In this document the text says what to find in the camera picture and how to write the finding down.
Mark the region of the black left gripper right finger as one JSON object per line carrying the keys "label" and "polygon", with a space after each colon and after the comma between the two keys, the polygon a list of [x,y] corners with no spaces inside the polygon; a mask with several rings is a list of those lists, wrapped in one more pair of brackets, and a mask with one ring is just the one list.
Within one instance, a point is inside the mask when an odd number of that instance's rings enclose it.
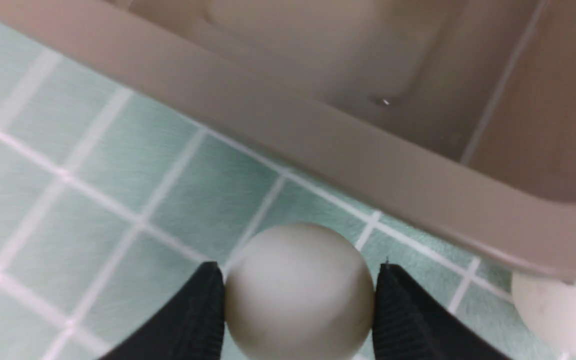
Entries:
{"label": "black left gripper right finger", "polygon": [[382,263],[372,344],[377,360],[507,360],[436,301],[398,264]]}

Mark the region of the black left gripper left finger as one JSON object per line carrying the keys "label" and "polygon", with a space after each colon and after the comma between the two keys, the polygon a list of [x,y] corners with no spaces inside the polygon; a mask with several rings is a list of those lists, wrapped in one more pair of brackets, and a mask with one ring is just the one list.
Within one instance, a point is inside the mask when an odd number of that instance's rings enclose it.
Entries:
{"label": "black left gripper left finger", "polygon": [[215,261],[202,262],[183,287],[103,360],[219,360],[226,290]]}

